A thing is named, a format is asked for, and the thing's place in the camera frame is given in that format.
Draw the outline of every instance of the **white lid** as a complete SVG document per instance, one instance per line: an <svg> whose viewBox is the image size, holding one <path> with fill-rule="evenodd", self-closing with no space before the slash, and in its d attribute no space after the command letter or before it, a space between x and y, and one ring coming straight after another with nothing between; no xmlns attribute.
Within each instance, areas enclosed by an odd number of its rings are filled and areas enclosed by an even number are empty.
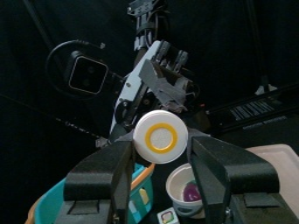
<svg viewBox="0 0 299 224"><path fill-rule="evenodd" d="M139 155L155 164L173 162L187 146L183 120L166 110L147 113L135 126L134 143Z"/></svg>

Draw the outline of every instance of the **black background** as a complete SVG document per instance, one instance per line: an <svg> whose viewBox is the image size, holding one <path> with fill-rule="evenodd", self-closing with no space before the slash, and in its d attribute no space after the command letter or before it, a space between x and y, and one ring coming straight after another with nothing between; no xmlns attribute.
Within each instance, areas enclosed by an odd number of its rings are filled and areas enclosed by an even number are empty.
<svg viewBox="0 0 299 224"><path fill-rule="evenodd" d="M83 39L98 45L106 43L101 58L110 69L122 76L131 72L137 57L137 27L127 16L129 1L33 2L55 45L71 39ZM270 83L282 87L298 81L299 3L296 0L264 0L256 4L266 74ZM197 74L201 101L207 109L252 96L260 86L258 57L244 1L173 0L169 10L169 41L190 53L187 67ZM75 101L58 93L45 75L49 53L25 2L3 0L2 223L25 223L34 202L95 151L93 136L66 127L37 109L98 135L109 136L114 111L111 94Z"/></svg>

